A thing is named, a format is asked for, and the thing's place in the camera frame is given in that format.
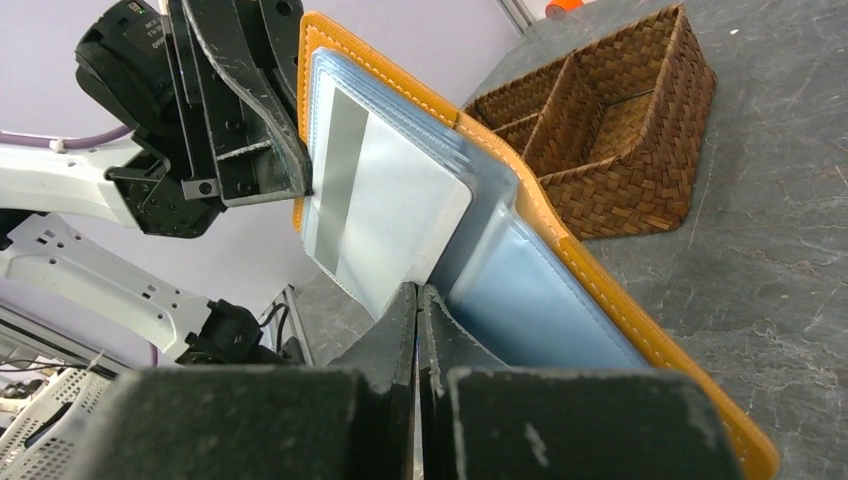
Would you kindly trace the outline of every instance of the basket compartment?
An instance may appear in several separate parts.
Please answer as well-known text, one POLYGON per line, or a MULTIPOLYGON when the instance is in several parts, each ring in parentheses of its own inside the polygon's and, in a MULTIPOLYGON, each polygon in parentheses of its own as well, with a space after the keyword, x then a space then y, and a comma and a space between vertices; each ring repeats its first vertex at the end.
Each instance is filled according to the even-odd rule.
POLYGON ((686 217, 715 82, 678 5, 466 111, 521 153, 578 238, 650 233, 686 217), (548 95, 538 111, 534 89, 548 95))

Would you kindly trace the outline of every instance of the card holder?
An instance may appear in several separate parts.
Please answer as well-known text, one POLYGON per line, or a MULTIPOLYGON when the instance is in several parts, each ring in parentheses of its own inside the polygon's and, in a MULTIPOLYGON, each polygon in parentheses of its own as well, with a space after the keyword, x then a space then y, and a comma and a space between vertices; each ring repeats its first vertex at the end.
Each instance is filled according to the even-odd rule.
MULTIPOLYGON (((746 478, 766 480, 777 473, 780 461, 770 440, 565 228, 533 172, 503 139, 422 85, 365 42, 315 12, 305 14, 301 21, 297 107, 303 141, 307 140, 310 122, 310 61, 312 53, 319 48, 329 48, 343 54, 434 120, 454 129, 507 165, 519 181, 515 204, 519 215, 541 237, 559 262, 577 278, 617 329, 650 365, 687 373, 710 396, 718 407, 746 478)), ((298 230, 302 225, 302 215, 303 202, 295 201, 293 222, 298 230)))
MULTIPOLYGON (((335 114, 338 109, 335 105, 332 108, 324 105, 323 97, 334 95, 334 103, 340 98, 353 99, 394 129, 399 137, 429 155, 433 164, 452 172, 473 193, 467 210, 463 208, 465 204, 457 206, 465 213, 431 270, 432 275, 427 272, 428 276, 419 281, 434 285, 446 297, 457 321, 486 348, 511 365, 647 366, 577 279, 515 212, 518 180, 514 172, 452 129, 434 121, 344 56, 319 49, 313 53, 311 62, 310 103, 314 119, 309 135, 311 149, 332 131, 322 124, 326 123, 328 112, 335 114)), ((346 125, 352 123, 347 118, 344 120, 346 125)), ((326 170, 326 164, 321 162, 327 156, 319 152, 314 158, 316 178, 321 178, 326 170)), ((402 166, 409 159, 392 161, 402 166)), ((348 173, 353 177, 359 175, 354 170, 348 173)), ((387 190, 386 198, 396 196, 396 201, 402 201, 404 195, 390 184, 373 185, 370 190, 360 190, 358 195, 374 195, 374 189, 387 190)), ((307 205, 312 207, 307 208, 316 204, 320 208, 320 202, 308 200, 307 205)), ((356 225, 357 219, 348 218, 347 225, 352 224, 356 225)), ((382 230, 381 234, 390 240, 387 244, 375 238, 373 232, 367 238, 381 244, 379 248, 384 250, 392 247, 391 240, 405 228, 408 225, 394 222, 392 228, 382 230)), ((347 254, 363 255, 360 251, 347 254)), ((359 268, 357 284, 347 284, 341 278, 337 281, 343 288, 361 294, 375 287, 381 267, 371 263, 361 264, 359 268)), ((394 292, 399 287, 397 283, 390 290, 394 292)))

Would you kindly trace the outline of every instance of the cable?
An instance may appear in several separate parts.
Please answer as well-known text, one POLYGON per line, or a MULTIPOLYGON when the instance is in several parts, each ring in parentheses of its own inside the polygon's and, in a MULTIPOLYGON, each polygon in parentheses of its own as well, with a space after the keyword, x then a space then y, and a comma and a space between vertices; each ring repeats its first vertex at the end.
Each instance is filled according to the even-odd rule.
POLYGON ((26 362, 30 365, 40 365, 39 367, 30 367, 30 368, 22 368, 15 370, 0 370, 0 372, 4 373, 16 373, 16 372, 35 372, 38 370, 44 370, 45 368, 77 368, 80 370, 85 370, 88 368, 88 365, 66 365, 64 363, 48 363, 48 362, 33 362, 28 359, 19 358, 17 360, 6 360, 5 362, 0 362, 0 367, 6 366, 12 363, 17 362, 26 362))
POLYGON ((117 140, 123 136, 126 136, 130 132, 132 132, 132 129, 130 127, 127 127, 126 125, 121 125, 118 128, 109 130, 106 133, 101 133, 100 135, 82 138, 45 138, 36 137, 34 135, 19 135, 16 133, 0 132, 0 143, 5 143, 8 145, 20 145, 23 147, 39 147, 52 149, 54 142, 61 142, 62 147, 64 147, 65 149, 77 150, 97 147, 99 145, 103 145, 104 143, 109 143, 113 140, 117 140))
POLYGON ((285 303, 274 303, 271 306, 271 311, 268 312, 268 315, 265 316, 265 321, 259 324, 259 328, 265 328, 271 324, 271 321, 274 320, 274 315, 277 314, 281 309, 289 308, 285 303))
POLYGON ((283 315, 280 317, 280 324, 277 325, 277 353, 281 353, 283 351, 283 326, 286 324, 286 318, 289 316, 289 306, 286 305, 286 310, 283 312, 283 315))

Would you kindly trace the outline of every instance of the orange object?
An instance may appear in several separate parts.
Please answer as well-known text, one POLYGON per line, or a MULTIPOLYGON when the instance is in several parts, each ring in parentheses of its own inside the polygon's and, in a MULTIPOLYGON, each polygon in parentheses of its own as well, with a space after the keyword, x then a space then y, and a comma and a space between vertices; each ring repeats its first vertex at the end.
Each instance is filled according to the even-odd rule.
POLYGON ((545 7, 545 16, 548 18, 560 18, 566 13, 582 6, 582 0, 552 0, 545 7))
MULTIPOLYGON (((317 12, 304 14, 300 23, 298 58, 301 60, 297 66, 297 111, 300 137, 304 142, 308 140, 306 135, 310 115, 312 53, 322 47, 344 54, 363 71, 382 79, 385 85, 417 105, 421 111, 428 112, 434 119, 508 165, 519 182, 515 209, 528 226, 539 234, 651 365, 683 371, 700 384, 718 408, 731 442, 736 448, 746 480, 768 480, 774 477, 780 459, 772 442, 727 396, 721 386, 636 304, 565 227, 536 180, 536 175, 519 154, 491 130, 391 63, 364 41, 317 12)), ((300 198, 294 201, 292 218, 298 232, 302 226, 302 215, 303 199, 300 198)))

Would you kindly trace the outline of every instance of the metal bracket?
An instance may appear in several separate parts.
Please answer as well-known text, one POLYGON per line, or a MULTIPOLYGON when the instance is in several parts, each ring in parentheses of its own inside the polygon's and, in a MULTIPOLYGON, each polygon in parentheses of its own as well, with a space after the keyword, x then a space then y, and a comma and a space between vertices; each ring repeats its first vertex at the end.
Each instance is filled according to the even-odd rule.
POLYGON ((518 33, 524 35, 534 21, 533 13, 524 0, 498 0, 498 3, 518 33))
POLYGON ((147 234, 196 238, 222 210, 217 199, 184 196, 183 187, 169 176, 168 165, 149 154, 138 155, 124 167, 109 169, 106 178, 115 182, 127 209, 147 234))
POLYGON ((315 357, 312 355, 312 347, 309 345, 309 339, 306 336, 306 329, 303 328, 300 313, 297 311, 295 296, 294 287, 287 285, 283 290, 283 298, 285 299, 285 304, 288 305, 289 308, 289 322, 291 322, 292 334, 293 337, 300 343, 304 362, 307 366, 314 367, 315 357))
POLYGON ((305 196, 312 166, 296 121, 301 2, 172 0, 169 11, 187 140, 205 128, 206 141, 194 142, 203 153, 191 155, 195 174, 201 164, 214 168, 227 206, 305 196))

